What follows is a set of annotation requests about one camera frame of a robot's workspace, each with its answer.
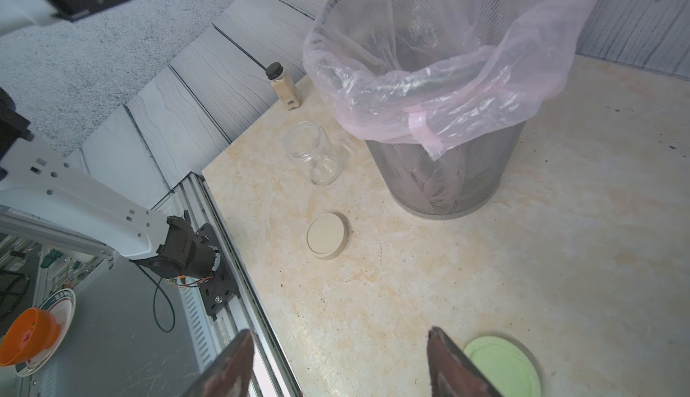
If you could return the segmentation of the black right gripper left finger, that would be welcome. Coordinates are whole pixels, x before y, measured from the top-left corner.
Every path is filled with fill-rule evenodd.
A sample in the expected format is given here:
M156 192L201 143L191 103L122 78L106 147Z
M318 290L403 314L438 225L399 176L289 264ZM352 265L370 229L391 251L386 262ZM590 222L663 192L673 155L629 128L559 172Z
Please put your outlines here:
M248 396L253 377L253 357L253 333L248 329L241 330L183 396Z

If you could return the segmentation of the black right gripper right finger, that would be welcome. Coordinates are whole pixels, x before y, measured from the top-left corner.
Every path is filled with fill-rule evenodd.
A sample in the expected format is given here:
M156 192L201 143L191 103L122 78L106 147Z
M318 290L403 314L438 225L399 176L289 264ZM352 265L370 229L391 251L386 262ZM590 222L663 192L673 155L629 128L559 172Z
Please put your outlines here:
M429 330L427 359L432 396L502 397L440 327Z

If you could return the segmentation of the green jar lid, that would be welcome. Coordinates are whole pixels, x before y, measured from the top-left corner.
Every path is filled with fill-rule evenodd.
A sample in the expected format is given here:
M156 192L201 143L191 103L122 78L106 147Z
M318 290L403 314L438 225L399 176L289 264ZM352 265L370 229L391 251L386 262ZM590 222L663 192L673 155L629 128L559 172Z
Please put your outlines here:
M498 336L482 336L470 341L464 352L502 396L543 395L534 363L514 343Z

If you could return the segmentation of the glass jar with beige lid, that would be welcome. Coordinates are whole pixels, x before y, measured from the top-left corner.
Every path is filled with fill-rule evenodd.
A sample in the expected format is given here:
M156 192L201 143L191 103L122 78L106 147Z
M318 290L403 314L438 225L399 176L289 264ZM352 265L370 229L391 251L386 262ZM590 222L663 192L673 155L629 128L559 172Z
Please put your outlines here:
M314 186L332 184L352 160L344 142L333 142L324 127L313 121L294 126L283 141L287 159Z

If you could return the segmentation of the grey bin with plastic liner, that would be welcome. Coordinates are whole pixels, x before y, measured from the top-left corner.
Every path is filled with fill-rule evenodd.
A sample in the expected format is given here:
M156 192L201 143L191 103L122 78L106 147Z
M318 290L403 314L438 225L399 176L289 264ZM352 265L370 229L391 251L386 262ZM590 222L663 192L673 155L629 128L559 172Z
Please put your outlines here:
M327 0L304 67L394 199L462 217L496 192L526 122L565 87L598 0Z

